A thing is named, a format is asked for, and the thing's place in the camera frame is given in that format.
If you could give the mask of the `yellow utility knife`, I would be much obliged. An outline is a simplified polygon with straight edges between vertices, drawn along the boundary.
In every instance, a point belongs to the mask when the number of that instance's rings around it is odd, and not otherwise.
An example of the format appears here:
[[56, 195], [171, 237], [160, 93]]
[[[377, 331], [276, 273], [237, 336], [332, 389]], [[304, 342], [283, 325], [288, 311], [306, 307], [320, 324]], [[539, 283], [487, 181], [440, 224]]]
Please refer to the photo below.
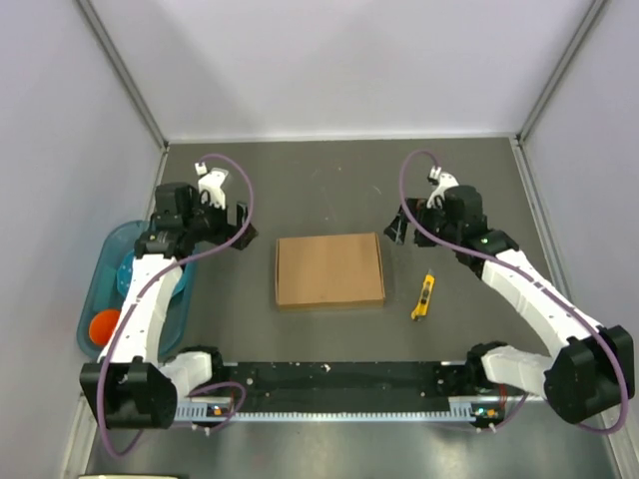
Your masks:
[[433, 271], [429, 270], [424, 276], [419, 299], [410, 315], [413, 321], [421, 320], [427, 316], [434, 284], [435, 277]]

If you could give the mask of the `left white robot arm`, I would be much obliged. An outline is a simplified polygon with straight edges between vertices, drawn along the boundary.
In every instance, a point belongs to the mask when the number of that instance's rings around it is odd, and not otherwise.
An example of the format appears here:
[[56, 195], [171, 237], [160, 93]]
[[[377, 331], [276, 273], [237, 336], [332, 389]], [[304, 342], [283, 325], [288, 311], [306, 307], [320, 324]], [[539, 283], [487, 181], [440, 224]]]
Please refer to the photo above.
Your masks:
[[256, 235], [252, 203], [226, 206], [212, 192], [188, 183], [156, 187], [150, 227], [135, 242], [133, 275], [118, 323], [99, 359], [83, 365], [80, 385], [101, 429], [167, 429], [179, 402], [196, 388], [216, 395], [227, 373], [213, 347], [190, 348], [160, 360], [160, 340], [174, 289], [186, 266], [201, 259], [200, 242], [213, 252], [244, 249]]

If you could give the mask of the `brown cardboard express box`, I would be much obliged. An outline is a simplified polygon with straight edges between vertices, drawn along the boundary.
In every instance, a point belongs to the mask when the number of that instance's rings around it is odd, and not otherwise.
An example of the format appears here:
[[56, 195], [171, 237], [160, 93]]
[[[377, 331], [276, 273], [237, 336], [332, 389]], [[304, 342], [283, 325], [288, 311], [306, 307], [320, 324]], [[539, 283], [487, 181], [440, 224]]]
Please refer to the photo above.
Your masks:
[[275, 300], [280, 310], [382, 307], [378, 234], [278, 239]]

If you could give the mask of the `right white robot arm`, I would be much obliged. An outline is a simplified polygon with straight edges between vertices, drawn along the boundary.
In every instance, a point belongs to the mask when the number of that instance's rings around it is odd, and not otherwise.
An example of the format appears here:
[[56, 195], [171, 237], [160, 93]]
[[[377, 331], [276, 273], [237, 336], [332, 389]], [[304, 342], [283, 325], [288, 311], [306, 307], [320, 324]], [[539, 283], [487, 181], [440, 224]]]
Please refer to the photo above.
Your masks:
[[504, 231], [493, 229], [472, 186], [438, 187], [429, 199], [403, 200], [384, 233], [398, 244], [414, 226], [420, 247], [451, 248], [457, 260], [500, 294], [528, 323], [547, 352], [502, 341], [474, 346], [465, 379], [486, 395], [500, 384], [543, 398], [564, 421], [579, 424], [635, 395], [634, 341], [605, 327], [561, 295]]

